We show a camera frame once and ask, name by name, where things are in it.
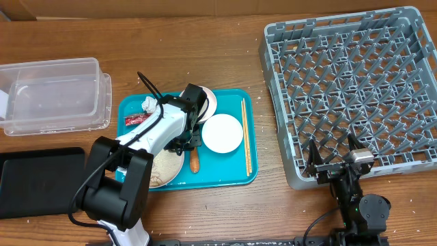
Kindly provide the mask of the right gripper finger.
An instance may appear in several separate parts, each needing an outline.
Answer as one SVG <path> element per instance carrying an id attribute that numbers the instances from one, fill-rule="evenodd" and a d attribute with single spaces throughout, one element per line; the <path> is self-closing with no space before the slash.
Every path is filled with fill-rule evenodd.
<path id="1" fill-rule="evenodd" d="M 348 134 L 348 144 L 350 151 L 364 149 L 365 146 L 352 133 Z"/>
<path id="2" fill-rule="evenodd" d="M 309 158 L 307 161 L 307 166 L 315 166 L 315 165 L 322 165 L 323 164 L 323 160 L 322 157 L 320 156 L 320 153 L 318 151 L 318 148 L 314 142 L 313 139 L 310 139 L 309 141 Z"/>

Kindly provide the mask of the orange carrot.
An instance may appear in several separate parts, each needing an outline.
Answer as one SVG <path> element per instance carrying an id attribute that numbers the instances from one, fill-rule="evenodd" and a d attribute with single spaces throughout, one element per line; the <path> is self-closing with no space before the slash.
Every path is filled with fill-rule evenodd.
<path id="1" fill-rule="evenodd" d="M 192 173 L 197 174 L 200 169 L 198 151 L 194 148 L 190 155 L 190 169 Z"/>

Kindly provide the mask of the white round bowl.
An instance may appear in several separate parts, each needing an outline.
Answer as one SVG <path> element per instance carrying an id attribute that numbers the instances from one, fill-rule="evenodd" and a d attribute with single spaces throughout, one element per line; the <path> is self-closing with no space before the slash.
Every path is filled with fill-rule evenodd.
<path id="1" fill-rule="evenodd" d="M 217 114 L 209 118 L 201 132 L 203 143 L 213 152 L 226 154 L 236 150 L 243 139 L 241 123 L 228 114 Z"/>

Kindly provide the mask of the large pink plate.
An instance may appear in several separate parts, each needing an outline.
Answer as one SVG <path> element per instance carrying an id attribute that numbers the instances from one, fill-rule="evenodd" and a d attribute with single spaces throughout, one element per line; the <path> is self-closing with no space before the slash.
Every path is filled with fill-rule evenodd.
<path id="1" fill-rule="evenodd" d="M 184 153 L 178 156 L 174 152 L 161 150 L 158 155 L 154 157 L 153 162 L 159 167 L 160 177 L 163 179 L 163 184 L 159 187 L 163 187 L 179 174 L 184 163 Z"/>

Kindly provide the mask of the white tissue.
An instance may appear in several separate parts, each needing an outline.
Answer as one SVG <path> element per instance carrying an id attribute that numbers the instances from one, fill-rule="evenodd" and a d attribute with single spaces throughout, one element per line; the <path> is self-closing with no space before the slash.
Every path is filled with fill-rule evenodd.
<path id="1" fill-rule="evenodd" d="M 158 105 L 158 101 L 151 97 L 147 96 L 145 100 L 141 103 L 141 108 L 146 113 L 153 113 L 155 112 Z"/>

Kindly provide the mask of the red snack wrapper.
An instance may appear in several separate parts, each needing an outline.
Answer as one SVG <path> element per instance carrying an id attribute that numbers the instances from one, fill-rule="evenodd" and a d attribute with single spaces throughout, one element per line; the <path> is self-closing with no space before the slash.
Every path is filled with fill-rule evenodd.
<path id="1" fill-rule="evenodd" d="M 135 113 L 124 118 L 126 126 L 139 125 L 150 117 L 149 113 Z"/>

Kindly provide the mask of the rice and food scraps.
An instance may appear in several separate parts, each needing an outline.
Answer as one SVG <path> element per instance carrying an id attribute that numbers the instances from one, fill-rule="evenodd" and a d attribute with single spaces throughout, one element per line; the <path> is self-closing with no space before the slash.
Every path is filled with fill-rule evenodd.
<path id="1" fill-rule="evenodd" d="M 152 172 L 150 176 L 150 186 L 159 187 L 163 184 L 163 179 L 160 177 L 159 167 L 155 162 L 153 162 Z"/>

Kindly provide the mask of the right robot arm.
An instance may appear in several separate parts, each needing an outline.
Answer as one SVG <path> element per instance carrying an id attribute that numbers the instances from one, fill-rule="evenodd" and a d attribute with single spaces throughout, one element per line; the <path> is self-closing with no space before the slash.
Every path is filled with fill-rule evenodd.
<path id="1" fill-rule="evenodd" d="M 348 134 L 350 151 L 343 162 L 328 164 L 322 160 L 314 140 L 309 141 L 308 172 L 316 177 L 319 185 L 328 184 L 337 207 L 318 217 L 306 229 L 303 245 L 388 245 L 386 231 L 391 203 L 381 195 L 364 195 L 361 176 L 368 174 L 374 164 L 373 153 L 352 133 Z M 309 237 L 311 229 L 324 218 L 339 211 L 343 227 L 335 228 L 328 236 Z"/>

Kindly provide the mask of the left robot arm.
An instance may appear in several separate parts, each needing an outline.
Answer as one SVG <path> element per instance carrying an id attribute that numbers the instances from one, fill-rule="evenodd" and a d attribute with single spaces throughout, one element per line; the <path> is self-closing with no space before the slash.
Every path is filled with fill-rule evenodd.
<path id="1" fill-rule="evenodd" d="M 149 245 L 141 216 L 147 203 L 153 159 L 162 150 L 177 155 L 201 145 L 198 119 L 208 101 L 199 86 L 188 84 L 181 96 L 162 96 L 153 114 L 118 139 L 99 137 L 86 165 L 86 179 L 71 206 L 86 212 L 92 228 L 102 228 L 114 245 Z"/>

